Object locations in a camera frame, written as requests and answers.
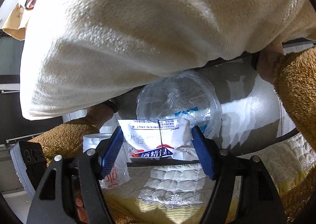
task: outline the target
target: fleece blanket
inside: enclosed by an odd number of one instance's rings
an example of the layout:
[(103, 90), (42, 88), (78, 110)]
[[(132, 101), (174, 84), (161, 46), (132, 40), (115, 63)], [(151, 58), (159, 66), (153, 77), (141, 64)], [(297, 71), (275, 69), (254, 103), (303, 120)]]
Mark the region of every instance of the fleece blanket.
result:
[(37, 0), (21, 61), (29, 120), (270, 43), (316, 39), (308, 0)]

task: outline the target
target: blue gripper pad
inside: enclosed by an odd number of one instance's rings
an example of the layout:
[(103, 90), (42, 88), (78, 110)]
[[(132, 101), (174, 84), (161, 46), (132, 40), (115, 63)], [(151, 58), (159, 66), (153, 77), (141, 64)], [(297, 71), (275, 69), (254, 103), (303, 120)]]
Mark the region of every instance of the blue gripper pad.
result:
[(192, 128), (192, 143), (205, 175), (216, 180), (220, 171), (219, 149), (216, 143), (204, 137), (198, 126)]
[(103, 154), (103, 156), (99, 154), (100, 157), (102, 157), (101, 162), (100, 162), (100, 165), (101, 165), (100, 176), (102, 179), (104, 179), (106, 175), (109, 175), (111, 173), (113, 164), (119, 154), (119, 151), (121, 150), (121, 147), (124, 141), (124, 135), (120, 126), (118, 126), (115, 129), (111, 138), (109, 138), (108, 140), (110, 142), (110, 145), (107, 148), (105, 148), (106, 150), (105, 153)]

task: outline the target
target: round hole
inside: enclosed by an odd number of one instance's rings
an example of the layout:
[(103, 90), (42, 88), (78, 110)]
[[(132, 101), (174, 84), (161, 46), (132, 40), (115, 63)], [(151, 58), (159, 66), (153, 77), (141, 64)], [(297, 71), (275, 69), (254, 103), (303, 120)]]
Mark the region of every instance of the round hole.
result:
[(39, 155), (37, 154), (37, 152), (34, 149), (32, 149), (31, 154), (33, 156), (34, 161), (38, 162)]
[(25, 150), (24, 156), (25, 156), (25, 158), (26, 158), (26, 160), (27, 160), (28, 162), (31, 161), (31, 155), (30, 155), (30, 153), (29, 153), (28, 151)]
[(43, 155), (43, 152), (42, 152), (41, 150), (39, 150), (39, 157), (40, 157), (41, 159), (44, 159), (44, 155)]

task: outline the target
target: metal screw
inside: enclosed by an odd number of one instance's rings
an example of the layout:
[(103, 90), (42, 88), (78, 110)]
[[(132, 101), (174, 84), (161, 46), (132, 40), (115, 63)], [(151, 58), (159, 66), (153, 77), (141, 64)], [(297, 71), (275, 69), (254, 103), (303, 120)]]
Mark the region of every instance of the metal screw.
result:
[(228, 155), (228, 151), (226, 149), (221, 149), (219, 150), (219, 153), (223, 156), (227, 156)]
[(254, 162), (260, 162), (260, 158), (258, 156), (256, 156), (256, 155), (252, 157), (252, 160)]
[(59, 155), (56, 155), (56, 156), (54, 157), (54, 160), (55, 160), (56, 162), (59, 162), (62, 158), (63, 158), (63, 157), (59, 154)]
[(90, 148), (87, 150), (87, 155), (94, 155), (95, 154), (95, 150), (93, 148)]

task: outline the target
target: alcohol wipes package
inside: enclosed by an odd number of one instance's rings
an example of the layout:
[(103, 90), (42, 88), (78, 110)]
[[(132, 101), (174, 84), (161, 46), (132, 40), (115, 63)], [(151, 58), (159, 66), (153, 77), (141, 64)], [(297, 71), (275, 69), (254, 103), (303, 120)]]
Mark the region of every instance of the alcohol wipes package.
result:
[(185, 119), (162, 121), (118, 120), (130, 158), (172, 157), (192, 161), (198, 157), (192, 145), (190, 122)]

